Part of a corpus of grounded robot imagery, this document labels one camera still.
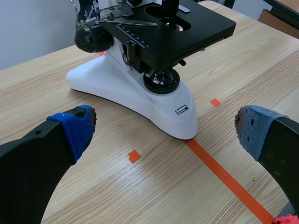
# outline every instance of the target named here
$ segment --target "chair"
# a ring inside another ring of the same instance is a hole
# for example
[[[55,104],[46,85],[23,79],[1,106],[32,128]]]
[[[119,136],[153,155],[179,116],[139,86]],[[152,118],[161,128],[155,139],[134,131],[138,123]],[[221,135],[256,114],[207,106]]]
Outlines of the chair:
[[[260,22],[299,39],[299,1],[264,0],[272,10],[264,9],[258,19]]]

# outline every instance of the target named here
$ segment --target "orange tape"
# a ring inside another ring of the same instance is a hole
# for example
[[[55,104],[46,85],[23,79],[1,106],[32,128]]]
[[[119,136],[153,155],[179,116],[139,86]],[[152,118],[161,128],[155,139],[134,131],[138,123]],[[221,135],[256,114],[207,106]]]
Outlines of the orange tape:
[[[136,162],[140,158],[141,158],[141,156],[139,155],[139,153],[136,150],[133,150],[132,152],[129,153],[129,160],[131,161],[131,163]]]
[[[212,99],[210,101],[210,103],[214,106],[214,107],[218,107],[221,105],[221,103],[219,102],[219,100],[217,100],[216,98]]]
[[[210,168],[213,173],[241,200],[243,204],[263,223],[271,224],[274,217],[236,181],[197,141],[184,143]]]

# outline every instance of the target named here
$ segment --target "white microscope base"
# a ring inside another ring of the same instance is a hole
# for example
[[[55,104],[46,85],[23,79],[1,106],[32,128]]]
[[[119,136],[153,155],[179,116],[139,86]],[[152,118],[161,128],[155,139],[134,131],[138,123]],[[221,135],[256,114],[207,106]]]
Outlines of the white microscope base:
[[[73,90],[114,101],[145,116],[175,138],[188,140],[197,134],[194,100],[183,82],[172,93],[152,93],[143,84],[143,74],[125,71],[109,55],[71,70],[67,81]]]

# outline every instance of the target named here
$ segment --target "blue gripper pad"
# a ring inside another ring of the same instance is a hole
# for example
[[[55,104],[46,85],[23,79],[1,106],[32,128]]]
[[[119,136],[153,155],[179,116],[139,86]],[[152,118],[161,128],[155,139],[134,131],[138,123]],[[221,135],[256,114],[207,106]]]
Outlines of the blue gripper pad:
[[[85,150],[85,146],[90,143],[95,131],[96,113],[95,109],[88,105],[76,106],[86,110],[83,117],[72,113],[57,113],[49,116],[47,120],[58,121],[62,124],[66,139],[69,143],[73,165],[76,164]]]
[[[242,147],[258,161],[272,122],[287,117],[260,106],[244,106],[235,117],[235,129]]]

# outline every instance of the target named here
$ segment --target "white wall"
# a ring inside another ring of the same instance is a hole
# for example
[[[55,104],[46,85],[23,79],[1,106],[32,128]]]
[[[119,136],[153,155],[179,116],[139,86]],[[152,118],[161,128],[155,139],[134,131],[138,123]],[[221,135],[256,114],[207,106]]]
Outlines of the white wall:
[[[0,70],[73,45],[76,19],[71,0],[0,0]]]
[[[263,9],[271,8],[272,6],[263,0],[235,0],[233,10],[258,20]]]

